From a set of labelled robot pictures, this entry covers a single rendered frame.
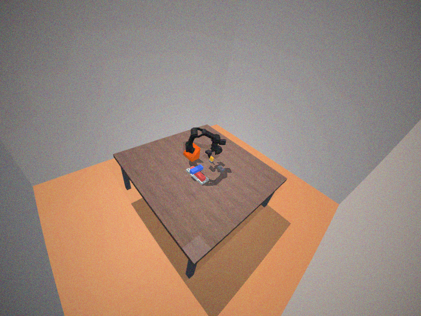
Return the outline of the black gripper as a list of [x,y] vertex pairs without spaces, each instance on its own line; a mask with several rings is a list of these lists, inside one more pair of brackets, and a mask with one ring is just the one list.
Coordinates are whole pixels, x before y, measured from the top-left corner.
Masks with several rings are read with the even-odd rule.
[[[212,152],[214,151],[214,148],[217,148],[219,145],[217,145],[217,146],[213,146],[213,145],[211,144],[211,146],[212,146],[212,147],[210,148],[211,150],[206,150],[206,151],[205,151],[205,153],[208,155],[208,157],[209,157],[209,158],[210,158],[210,156],[211,156]],[[221,149],[221,148],[222,148],[222,147],[220,147],[220,146],[219,146],[219,149]]]

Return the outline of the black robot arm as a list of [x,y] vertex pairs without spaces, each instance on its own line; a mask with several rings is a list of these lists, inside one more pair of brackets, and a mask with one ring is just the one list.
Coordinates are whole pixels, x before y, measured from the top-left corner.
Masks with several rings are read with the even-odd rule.
[[[202,134],[198,135],[198,131],[200,130],[202,132]],[[211,139],[212,141],[212,145],[213,146],[217,146],[219,145],[226,145],[226,140],[225,139],[220,139],[220,135],[218,134],[213,134],[209,131],[207,131],[206,129],[201,129],[199,127],[193,127],[191,128],[191,135],[189,137],[189,140],[186,142],[185,147],[186,147],[186,152],[190,152],[190,153],[194,153],[195,148],[193,147],[193,141],[195,138],[201,137],[201,136],[206,136],[208,138]],[[214,151],[216,154],[220,154],[222,152],[223,149],[219,149],[219,146],[217,148],[214,148]]]

